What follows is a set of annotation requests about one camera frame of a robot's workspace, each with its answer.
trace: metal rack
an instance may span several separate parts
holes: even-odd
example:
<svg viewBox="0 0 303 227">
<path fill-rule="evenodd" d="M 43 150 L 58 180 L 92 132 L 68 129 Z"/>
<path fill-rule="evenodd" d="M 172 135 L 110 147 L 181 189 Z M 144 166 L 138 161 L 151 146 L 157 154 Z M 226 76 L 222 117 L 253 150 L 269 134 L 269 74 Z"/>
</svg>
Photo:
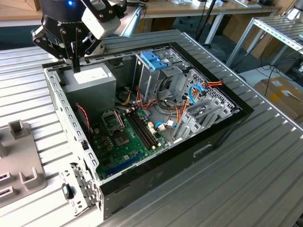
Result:
<svg viewBox="0 0 303 227">
<path fill-rule="evenodd" d="M 58 170 L 72 148 L 53 110 L 39 48 L 0 52 L 0 127 L 31 124 L 47 187 L 0 209 L 3 226 L 291 226 L 303 210 L 303 130 L 252 87 L 178 30 L 106 39 L 109 52 L 177 42 L 254 108 L 218 150 L 101 224 L 92 209 L 74 218 Z"/>
<path fill-rule="evenodd" d="M 303 41 L 299 39 L 299 34 L 303 34 L 303 19 L 299 23 L 291 22 L 284 16 L 275 17 L 257 17 L 253 18 L 245 29 L 242 37 L 238 41 L 232 54 L 230 55 L 226 65 L 231 66 L 240 48 L 243 46 L 246 38 L 249 36 L 253 26 L 259 27 L 261 30 L 251 43 L 247 52 L 250 52 L 252 48 L 258 43 L 258 40 L 264 33 L 268 33 L 273 37 L 277 38 L 281 42 L 285 43 L 285 46 L 277 54 L 275 59 L 271 62 L 274 64 L 286 50 L 287 47 L 299 51 L 303 54 Z"/>
</svg>

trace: desk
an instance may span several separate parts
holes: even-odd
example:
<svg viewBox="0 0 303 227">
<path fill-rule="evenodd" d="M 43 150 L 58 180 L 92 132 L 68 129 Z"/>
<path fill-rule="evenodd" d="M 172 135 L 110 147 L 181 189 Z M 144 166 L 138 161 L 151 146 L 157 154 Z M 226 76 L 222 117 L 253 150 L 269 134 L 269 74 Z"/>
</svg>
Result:
<svg viewBox="0 0 303 227">
<path fill-rule="evenodd" d="M 303 210 L 303 130 L 178 30 L 111 37 L 103 45 L 113 53 L 167 42 L 187 50 L 254 112 L 219 149 L 101 226 L 290 227 Z M 48 183 L 1 208 L 4 227 L 96 227 L 102 222 L 97 208 L 75 219 L 61 191 L 58 170 L 71 161 L 72 148 L 54 112 L 41 67 L 50 61 L 51 56 L 38 47 L 0 52 L 0 127 L 17 119 L 31 124 Z"/>
<path fill-rule="evenodd" d="M 230 0 L 224 3 L 222 7 L 214 8 L 211 15 L 215 15 L 213 26 L 206 39 L 206 44 L 210 44 L 212 39 L 226 14 L 249 14 L 249 13 L 266 13 L 274 16 L 280 7 L 262 8 L 246 8 L 241 4 Z M 145 18 L 160 18 L 160 17 L 186 17 L 186 16 L 200 16 L 202 15 L 203 7 L 196 7 L 192 4 L 176 5 L 170 1 L 150 1 L 147 2 L 147 10 Z M 32 12 L 23 9 L 14 9 L 0 6 L 0 27 L 4 26 L 26 26 L 26 25 L 40 25 L 42 12 Z"/>
</svg>

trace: expansion slot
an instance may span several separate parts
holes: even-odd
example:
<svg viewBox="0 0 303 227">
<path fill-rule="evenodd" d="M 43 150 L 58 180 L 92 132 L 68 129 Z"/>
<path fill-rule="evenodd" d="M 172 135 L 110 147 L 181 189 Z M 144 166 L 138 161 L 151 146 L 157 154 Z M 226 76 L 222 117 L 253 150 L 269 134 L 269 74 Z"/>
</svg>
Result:
<svg viewBox="0 0 303 227">
<path fill-rule="evenodd" d="M 135 157 L 125 161 L 124 163 L 121 163 L 118 166 L 115 166 L 115 167 L 107 170 L 106 175 L 111 175 L 111 174 L 114 174 L 114 173 L 117 173 L 117 172 L 121 171 L 123 168 L 125 168 L 128 165 L 134 163 L 141 155 L 142 155 L 142 153 L 139 153 Z"/>
<path fill-rule="evenodd" d="M 131 112 L 126 115 L 126 118 L 130 122 L 142 142 L 145 144 L 146 148 L 148 150 L 155 148 L 155 146 L 157 145 L 157 141 L 154 139 L 148 129 L 144 126 L 143 122 L 138 117 L 138 115 L 135 112 Z"/>
</svg>

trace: blue cable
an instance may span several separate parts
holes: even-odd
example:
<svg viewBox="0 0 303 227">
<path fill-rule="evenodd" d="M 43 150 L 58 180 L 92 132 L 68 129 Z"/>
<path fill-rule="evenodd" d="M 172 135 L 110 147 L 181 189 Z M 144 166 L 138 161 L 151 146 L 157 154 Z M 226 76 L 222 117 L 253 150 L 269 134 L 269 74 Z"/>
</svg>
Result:
<svg viewBox="0 0 303 227">
<path fill-rule="evenodd" d="M 166 123 L 164 123 L 164 122 L 158 122 L 158 123 L 156 123 L 155 128 L 158 128 L 159 125 L 161 125 L 161 124 L 168 125 L 168 124 L 166 124 Z"/>
<path fill-rule="evenodd" d="M 202 86 L 202 84 L 201 84 L 200 81 L 199 81 L 198 83 L 199 83 L 200 88 L 201 88 L 203 91 L 207 91 L 207 89 L 205 89 L 205 88 Z"/>
<path fill-rule="evenodd" d="M 156 123 L 155 128 L 158 128 L 159 125 L 161 125 L 161 124 L 164 124 L 164 122 L 158 122 L 158 123 Z"/>
<path fill-rule="evenodd" d="M 191 102 L 192 102 L 194 105 L 196 105 L 196 102 L 194 101 L 194 99 L 193 99 L 192 96 L 191 96 L 191 89 L 192 89 L 193 87 L 197 88 L 200 92 L 202 92 L 202 89 L 201 89 L 200 87 L 198 87 L 197 85 L 192 85 L 192 86 L 189 88 L 188 97 L 189 97 L 189 99 L 191 100 Z"/>
</svg>

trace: wooden desk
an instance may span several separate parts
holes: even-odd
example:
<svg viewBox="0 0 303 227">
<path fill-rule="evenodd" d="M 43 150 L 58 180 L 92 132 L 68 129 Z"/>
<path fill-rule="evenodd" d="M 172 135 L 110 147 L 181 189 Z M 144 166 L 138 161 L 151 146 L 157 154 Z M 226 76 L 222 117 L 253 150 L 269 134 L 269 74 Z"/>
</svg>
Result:
<svg viewBox="0 0 303 227">
<path fill-rule="evenodd" d="M 273 12 L 279 9 L 279 7 L 263 6 L 262 8 L 246 8 L 241 4 L 229 0 L 227 3 L 223 3 L 221 7 L 214 8 L 211 15 L 219 14 L 244 14 L 244 13 L 265 13 Z M 193 4 L 176 5 L 171 1 L 150 1 L 147 3 L 146 18 L 158 18 L 158 17 L 186 17 L 186 16 L 200 16 L 202 15 L 203 7 L 196 7 Z"/>
<path fill-rule="evenodd" d="M 222 7 L 214 8 L 211 15 L 215 15 L 215 21 L 209 32 L 205 43 L 211 43 L 214 34 L 216 33 L 222 18 L 226 14 L 249 14 L 249 13 L 265 13 L 269 12 L 270 16 L 274 16 L 279 7 L 262 8 L 246 8 L 241 4 L 230 0 L 224 3 Z M 202 15 L 203 7 L 196 7 L 192 4 L 176 5 L 172 2 L 153 1 L 147 3 L 147 10 L 145 18 L 160 18 L 160 17 L 186 17 L 186 16 L 200 16 Z M 4 26 L 27 26 L 27 25 L 40 25 L 42 12 L 27 11 L 24 9 L 15 9 L 5 6 L 0 6 L 0 27 Z"/>
</svg>

